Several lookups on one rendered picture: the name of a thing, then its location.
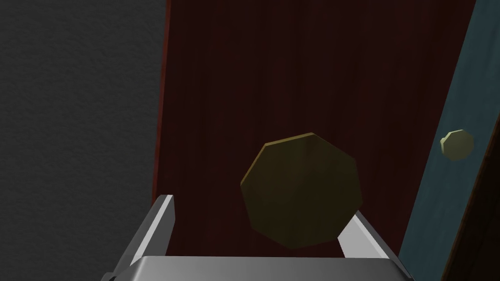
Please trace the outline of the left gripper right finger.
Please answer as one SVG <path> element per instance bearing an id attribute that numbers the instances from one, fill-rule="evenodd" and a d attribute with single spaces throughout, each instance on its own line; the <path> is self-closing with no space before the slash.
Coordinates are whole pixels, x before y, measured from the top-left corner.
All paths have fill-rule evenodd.
<path id="1" fill-rule="evenodd" d="M 359 211 L 348 222 L 337 240 L 346 258 L 397 258 Z"/>

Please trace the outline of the dark red door leaf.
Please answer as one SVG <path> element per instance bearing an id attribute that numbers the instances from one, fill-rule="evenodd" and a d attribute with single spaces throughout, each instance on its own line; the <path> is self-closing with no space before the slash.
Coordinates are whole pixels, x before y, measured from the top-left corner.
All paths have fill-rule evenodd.
<path id="1" fill-rule="evenodd" d="M 476 0 L 166 0 L 153 197 L 168 255 L 338 257 L 256 233 L 239 183 L 313 132 L 354 157 L 361 213 L 398 253 Z"/>

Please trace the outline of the teal door leaf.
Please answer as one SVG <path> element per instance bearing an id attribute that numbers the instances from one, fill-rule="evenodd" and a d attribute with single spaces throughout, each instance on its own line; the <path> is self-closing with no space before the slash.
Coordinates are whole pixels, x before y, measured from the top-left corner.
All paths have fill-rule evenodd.
<path id="1" fill-rule="evenodd" d="M 399 253 L 415 281 L 441 280 L 499 113 L 500 0 L 476 0 Z M 451 161 L 439 142 L 459 129 L 474 149 Z"/>

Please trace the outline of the small brass door knob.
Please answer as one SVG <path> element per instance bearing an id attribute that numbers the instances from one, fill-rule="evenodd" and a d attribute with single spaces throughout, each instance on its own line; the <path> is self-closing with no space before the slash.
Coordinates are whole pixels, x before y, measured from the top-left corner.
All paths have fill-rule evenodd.
<path id="1" fill-rule="evenodd" d="M 440 140 L 441 153 L 451 161 L 467 158 L 474 149 L 473 136 L 460 129 L 451 131 Z"/>

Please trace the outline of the large brass door knob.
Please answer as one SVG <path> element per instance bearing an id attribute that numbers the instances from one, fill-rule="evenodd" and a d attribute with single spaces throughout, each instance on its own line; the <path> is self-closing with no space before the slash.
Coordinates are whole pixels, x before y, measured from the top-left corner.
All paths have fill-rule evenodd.
<path id="1" fill-rule="evenodd" d="M 314 133 L 264 144 L 240 186 L 252 228 L 289 249 L 337 239 L 362 205 L 355 159 Z"/>

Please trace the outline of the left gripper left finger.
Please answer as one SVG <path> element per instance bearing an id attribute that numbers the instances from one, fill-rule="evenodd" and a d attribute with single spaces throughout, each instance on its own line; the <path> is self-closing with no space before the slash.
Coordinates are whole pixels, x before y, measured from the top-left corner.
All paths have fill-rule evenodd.
<path id="1" fill-rule="evenodd" d="M 174 199 L 161 195 L 151 206 L 136 234 L 122 254 L 117 272 L 122 273 L 146 256 L 164 256 L 175 224 Z"/>

